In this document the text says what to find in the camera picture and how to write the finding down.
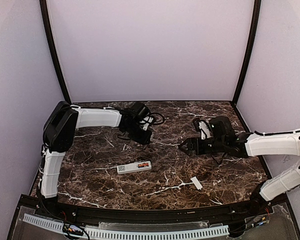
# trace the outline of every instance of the perforated metal strip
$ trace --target perforated metal strip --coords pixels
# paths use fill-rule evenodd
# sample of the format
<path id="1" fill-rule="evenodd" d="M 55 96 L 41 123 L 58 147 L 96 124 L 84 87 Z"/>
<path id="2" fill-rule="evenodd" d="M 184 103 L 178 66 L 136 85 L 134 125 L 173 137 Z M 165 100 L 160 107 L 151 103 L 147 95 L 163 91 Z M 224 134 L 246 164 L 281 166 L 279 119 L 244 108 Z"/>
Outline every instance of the perforated metal strip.
<path id="1" fill-rule="evenodd" d="M 23 221 L 55 233 L 63 234 L 63 223 L 60 222 L 29 214 L 24 214 Z M 200 240 L 227 236 L 229 234 L 227 225 L 206 229 L 169 232 L 110 231 L 91 227 L 86 227 L 85 230 L 89 234 L 90 239 L 94 240 Z"/>

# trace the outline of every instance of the white rectangular piece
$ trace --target white rectangular piece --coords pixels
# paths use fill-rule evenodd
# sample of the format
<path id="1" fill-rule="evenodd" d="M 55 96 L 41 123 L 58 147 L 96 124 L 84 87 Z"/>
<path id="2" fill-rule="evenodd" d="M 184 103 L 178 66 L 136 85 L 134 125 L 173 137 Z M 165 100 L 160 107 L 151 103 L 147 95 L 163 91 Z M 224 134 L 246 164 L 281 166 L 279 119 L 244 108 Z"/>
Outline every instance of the white rectangular piece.
<path id="1" fill-rule="evenodd" d="M 134 162 L 116 167 L 118 174 L 130 174 L 135 172 L 151 170 L 150 161 Z"/>
<path id="2" fill-rule="evenodd" d="M 194 176 L 193 178 L 190 178 L 190 180 L 194 183 L 196 189 L 201 190 L 203 188 L 196 176 Z"/>

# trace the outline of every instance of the brown marble surface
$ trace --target brown marble surface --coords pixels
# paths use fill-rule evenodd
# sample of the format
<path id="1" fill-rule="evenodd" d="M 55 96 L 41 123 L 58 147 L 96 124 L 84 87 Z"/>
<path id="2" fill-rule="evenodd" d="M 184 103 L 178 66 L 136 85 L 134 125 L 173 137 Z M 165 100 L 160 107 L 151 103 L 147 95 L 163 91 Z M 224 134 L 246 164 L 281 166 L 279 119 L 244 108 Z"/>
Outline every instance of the brown marble surface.
<path id="1" fill-rule="evenodd" d="M 151 127 L 151 144 L 143 146 L 118 139 L 109 127 L 85 127 L 62 162 L 59 202 L 126 210 L 188 209 L 248 200 L 256 185 L 267 179 L 257 157 L 225 157 L 218 165 L 207 155 L 187 156 L 177 145 L 199 137 L 192 120 L 227 116 L 237 133 L 244 129 L 226 101 L 150 101 L 152 112 L 164 115 L 162 125 Z M 132 102 L 85 103 L 84 107 L 125 108 Z M 116 166 L 151 161 L 152 170 L 117 174 Z M 197 177 L 197 190 L 190 178 Z"/>

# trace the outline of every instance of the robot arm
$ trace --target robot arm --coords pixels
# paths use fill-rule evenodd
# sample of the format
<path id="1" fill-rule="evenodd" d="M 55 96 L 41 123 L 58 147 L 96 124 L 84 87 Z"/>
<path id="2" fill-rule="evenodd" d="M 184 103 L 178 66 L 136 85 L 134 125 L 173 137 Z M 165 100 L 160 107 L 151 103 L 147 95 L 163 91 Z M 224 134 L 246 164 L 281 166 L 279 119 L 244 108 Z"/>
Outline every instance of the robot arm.
<path id="1" fill-rule="evenodd" d="M 239 158 L 259 155 L 300 156 L 300 129 L 277 133 L 244 132 L 236 135 L 230 120 L 223 116 L 210 120 L 209 126 L 213 137 L 188 138 L 179 145 L 179 149 L 189 156 L 213 153 L 226 153 Z M 250 199 L 260 203 L 268 202 L 297 186 L 300 186 L 300 161 L 280 175 L 262 182 Z"/>
<path id="2" fill-rule="evenodd" d="M 127 137 L 141 144 L 150 143 L 149 125 L 155 122 L 143 103 L 136 102 L 125 109 L 81 108 L 61 101 L 44 125 L 40 193 L 45 198 L 57 196 L 61 163 L 73 144 L 75 130 L 84 127 L 119 128 Z"/>

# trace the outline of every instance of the white wall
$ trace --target white wall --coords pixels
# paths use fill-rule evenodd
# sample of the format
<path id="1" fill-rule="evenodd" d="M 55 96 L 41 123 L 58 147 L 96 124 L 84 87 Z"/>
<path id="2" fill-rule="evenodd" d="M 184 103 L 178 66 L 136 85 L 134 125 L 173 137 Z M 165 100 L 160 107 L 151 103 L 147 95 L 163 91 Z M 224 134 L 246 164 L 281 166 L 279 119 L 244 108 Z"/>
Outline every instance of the white wall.
<path id="1" fill-rule="evenodd" d="M 0 240 L 40 162 L 43 125 L 62 99 L 38 0 L 0 0 Z"/>
<path id="2" fill-rule="evenodd" d="M 251 130 L 300 128 L 300 0 L 262 1 L 238 108 Z M 295 157 L 266 157 L 273 176 Z M 300 227 L 300 189 L 288 194 Z"/>
<path id="3" fill-rule="evenodd" d="M 49 0 L 73 102 L 231 100 L 253 0 Z"/>

